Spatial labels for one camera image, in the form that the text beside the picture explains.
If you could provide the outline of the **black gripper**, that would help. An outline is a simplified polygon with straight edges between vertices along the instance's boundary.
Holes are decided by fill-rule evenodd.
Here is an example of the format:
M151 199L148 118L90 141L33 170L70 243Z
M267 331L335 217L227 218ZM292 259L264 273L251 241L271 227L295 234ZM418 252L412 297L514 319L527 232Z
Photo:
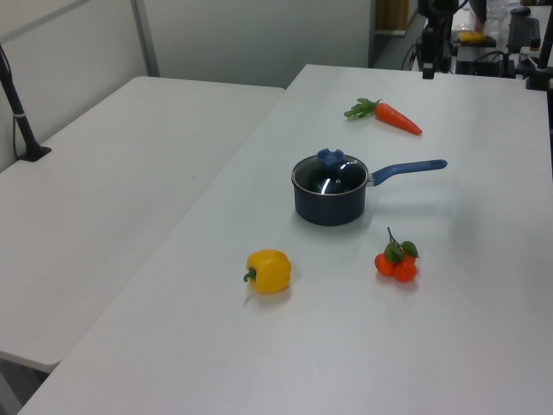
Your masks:
M437 72L449 72L452 55L450 31L454 15L454 0L418 0L418 13L427 20L422 34L423 78L432 80ZM435 32L440 32L435 58Z

